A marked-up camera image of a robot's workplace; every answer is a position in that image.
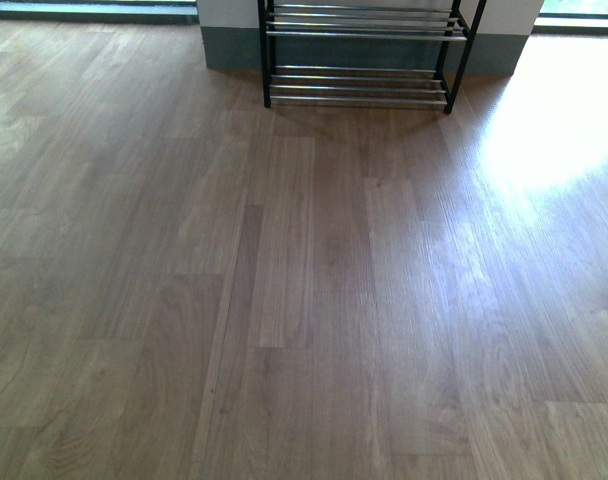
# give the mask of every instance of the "metal shoe rack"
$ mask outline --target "metal shoe rack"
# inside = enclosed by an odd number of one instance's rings
[[[273,101],[382,106],[423,105],[451,113],[466,69],[486,0],[479,0],[469,26],[451,8],[283,4],[258,0],[264,106]],[[327,65],[284,65],[276,59],[280,38],[369,39],[439,42],[430,70],[347,68]],[[444,64],[451,43],[464,44],[449,85]]]

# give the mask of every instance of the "white wall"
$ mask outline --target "white wall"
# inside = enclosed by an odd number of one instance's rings
[[[335,4],[372,4],[376,0],[336,0]],[[387,6],[419,4],[408,0],[379,1]],[[480,33],[529,35],[544,0],[488,0]],[[257,28],[257,0],[197,0],[200,23],[206,27]],[[477,0],[463,0],[462,12],[472,19]]]

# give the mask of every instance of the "floor plank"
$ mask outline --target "floor plank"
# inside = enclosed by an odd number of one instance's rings
[[[314,142],[276,138],[258,252],[250,346],[310,343]]]
[[[105,478],[187,477],[221,289],[218,276],[162,280]]]
[[[202,52],[0,20],[0,478],[608,478],[608,38],[450,116]]]
[[[442,455],[395,455],[395,480],[477,480],[473,458]]]
[[[365,183],[393,453],[470,453],[450,320],[413,184]]]

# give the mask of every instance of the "chrome rod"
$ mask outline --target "chrome rod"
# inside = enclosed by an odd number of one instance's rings
[[[466,37],[442,35],[383,35],[367,33],[339,33],[339,32],[298,32],[288,30],[271,30],[266,32],[271,37],[338,37],[338,38],[372,38],[380,40],[421,40],[425,42],[465,42]]]
[[[355,82],[394,82],[394,83],[436,83],[439,80],[428,78],[400,78],[400,77],[336,77],[332,75],[273,75],[277,80],[326,80],[326,81],[355,81]]]
[[[326,85],[271,85],[278,90],[318,90],[334,92],[364,92],[364,93],[421,93],[445,94],[446,90],[432,90],[429,88],[382,88],[382,87],[330,87]]]
[[[281,4],[275,8],[313,9],[313,10],[355,10],[365,12],[418,12],[418,13],[451,13],[450,8],[403,8],[403,7],[367,7],[360,5],[295,5]]]
[[[369,32],[463,32],[460,27],[421,27],[419,25],[373,25],[373,24],[347,24],[347,23],[306,23],[306,22],[280,22],[268,21],[267,25],[274,27],[299,27],[299,28],[328,28],[339,27],[338,30],[368,30]]]
[[[277,69],[285,70],[338,70],[341,72],[386,72],[386,73],[416,73],[434,75],[435,70],[404,70],[401,68],[352,68],[352,67],[326,67],[323,65],[276,65]]]
[[[273,100],[307,100],[314,102],[353,102],[353,103],[388,103],[388,104],[422,104],[446,105],[446,100],[416,100],[408,98],[374,98],[374,97],[315,97],[308,95],[271,95]]]
[[[368,15],[354,15],[346,13],[282,13],[282,12],[270,12],[269,17],[304,17],[304,18],[337,18],[342,20],[369,20],[369,21],[398,21],[398,22],[457,22],[458,17],[417,17],[417,16],[368,16]]]

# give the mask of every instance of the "wood grain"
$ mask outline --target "wood grain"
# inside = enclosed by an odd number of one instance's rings
[[[413,184],[368,179],[365,187],[392,450],[469,453],[451,326],[430,268],[431,239]]]
[[[313,281],[316,290],[373,289],[366,201],[351,116],[319,115],[315,139]]]
[[[221,289],[218,276],[162,280],[105,478],[188,475]]]
[[[235,266],[202,478],[233,478],[232,446],[236,443],[238,428],[243,421],[242,384],[261,225],[262,208],[247,207]]]
[[[16,478],[33,443],[35,428],[0,428],[0,478]]]
[[[267,110],[198,27],[0,20],[0,478],[608,478],[603,65]]]
[[[311,478],[311,352],[248,350],[230,478]]]
[[[276,138],[251,309],[250,346],[310,342],[314,142]]]
[[[540,405],[560,478],[608,478],[608,407],[597,404]]]
[[[142,345],[80,340],[70,347],[75,355],[18,478],[99,478],[108,461]]]
[[[316,293],[312,323],[312,478],[392,478],[374,296]]]
[[[395,455],[395,480],[477,480],[473,458],[442,455]]]

